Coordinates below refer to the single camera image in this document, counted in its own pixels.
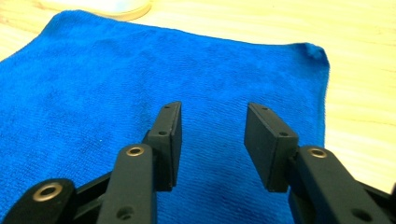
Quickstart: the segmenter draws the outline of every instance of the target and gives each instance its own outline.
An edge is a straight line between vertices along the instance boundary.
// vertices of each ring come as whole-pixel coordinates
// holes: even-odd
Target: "black plastic part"
[[[177,184],[181,133],[181,102],[163,106],[143,141],[154,149],[157,191],[170,191]]]
[[[268,191],[286,192],[287,159],[296,153],[297,134],[271,109],[249,103],[245,147]]]
[[[78,206],[89,203],[106,192],[111,172],[102,175],[77,189]]]
[[[290,191],[292,191],[294,194],[299,196],[302,199],[305,199],[306,201],[309,201],[309,194],[306,191],[305,185],[303,180],[300,178],[300,174],[297,170],[297,165],[296,165],[296,157],[290,157],[288,159],[288,166],[287,166],[287,171],[286,171],[286,179],[288,180],[288,183],[290,185]]]
[[[388,216],[389,220],[396,224],[396,185],[393,187],[393,192],[389,195],[379,189],[375,189],[363,183],[361,184],[375,203]]]
[[[76,190],[73,182],[48,179],[28,189],[8,212],[3,223],[70,223],[75,212]]]
[[[104,196],[105,194],[93,199],[89,203],[80,206],[74,216],[73,224],[96,223],[96,220],[99,217]]]
[[[315,206],[315,223],[390,223],[329,150],[301,147],[296,158],[296,167]]]
[[[152,148],[145,144],[122,149],[111,173],[97,223],[156,223]]]
[[[291,191],[289,194],[289,206],[296,224],[315,223],[316,212],[311,201],[302,198]]]

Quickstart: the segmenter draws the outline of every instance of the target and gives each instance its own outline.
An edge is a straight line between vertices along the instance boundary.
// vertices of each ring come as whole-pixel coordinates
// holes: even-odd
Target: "light wood grain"
[[[0,60],[28,44],[56,11],[0,1]],[[250,43],[311,42],[331,62],[326,148],[357,178],[396,181],[396,1],[154,0],[133,22]]]
[[[84,11],[90,11],[98,16],[103,16],[103,17],[108,17],[111,19],[115,19],[118,21],[132,21],[135,20],[139,17],[142,17],[148,13],[148,11],[151,9],[151,3],[150,1],[147,1],[145,4],[136,4],[131,6],[131,10],[126,10],[126,11],[121,11],[121,12],[109,12],[109,11],[103,11],[95,8],[97,6],[85,6],[85,7],[79,7],[73,5],[73,3],[67,4],[67,2],[62,1],[51,1],[51,0],[37,0],[37,3],[39,6],[45,10],[51,9],[51,10],[84,10]]]

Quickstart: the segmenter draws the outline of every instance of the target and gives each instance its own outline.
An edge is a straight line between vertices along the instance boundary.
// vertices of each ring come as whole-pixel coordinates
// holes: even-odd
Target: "metal screw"
[[[145,152],[142,147],[131,147],[126,151],[128,156],[140,156]]]
[[[313,157],[317,157],[317,158],[321,158],[321,159],[327,157],[327,153],[325,151],[323,151],[322,149],[319,149],[319,148],[309,148],[308,152]]]
[[[33,200],[36,202],[45,202],[53,199],[61,193],[62,188],[62,185],[58,182],[46,184],[35,192]]]

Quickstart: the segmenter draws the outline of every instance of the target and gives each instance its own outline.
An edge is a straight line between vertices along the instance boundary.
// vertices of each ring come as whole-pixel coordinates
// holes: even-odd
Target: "wooden table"
[[[35,0],[0,0],[0,60],[28,44],[56,13]],[[359,181],[391,191],[396,1],[153,0],[151,11],[133,22],[251,43],[311,42],[325,48],[331,63],[326,148]]]

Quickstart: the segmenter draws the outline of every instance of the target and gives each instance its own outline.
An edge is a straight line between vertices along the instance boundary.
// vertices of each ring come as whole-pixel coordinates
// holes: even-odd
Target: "blue towel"
[[[159,223],[292,223],[287,194],[268,193],[244,147],[248,102],[272,107],[324,144],[329,63],[309,43],[249,44],[56,15],[0,63],[0,220],[48,178],[77,187],[140,143],[162,105],[182,102],[177,186],[158,193]]]

